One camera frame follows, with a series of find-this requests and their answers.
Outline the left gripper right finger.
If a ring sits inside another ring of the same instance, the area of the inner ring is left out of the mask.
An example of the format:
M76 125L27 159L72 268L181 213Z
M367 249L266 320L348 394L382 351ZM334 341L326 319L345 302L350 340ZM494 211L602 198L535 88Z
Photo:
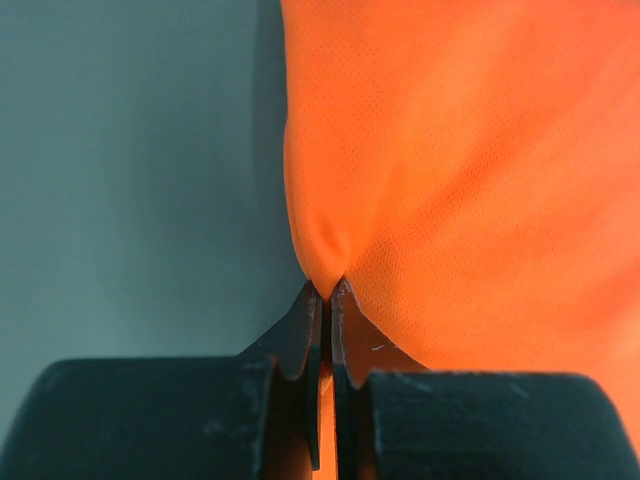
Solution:
M591 379L564 373L433 371L361 311L331 300L341 479L635 479L619 415Z

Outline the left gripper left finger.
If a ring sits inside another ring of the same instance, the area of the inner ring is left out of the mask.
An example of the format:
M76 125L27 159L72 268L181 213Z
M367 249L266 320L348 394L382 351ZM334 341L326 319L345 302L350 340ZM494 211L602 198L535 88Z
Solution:
M73 359L34 382L5 479L309 479L319 468L322 301L229 357Z

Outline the orange t shirt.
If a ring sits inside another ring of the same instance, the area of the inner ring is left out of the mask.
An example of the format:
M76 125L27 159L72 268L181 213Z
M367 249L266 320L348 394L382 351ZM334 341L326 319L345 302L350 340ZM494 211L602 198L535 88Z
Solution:
M639 461L639 5L285 1L291 236L433 371L596 382Z

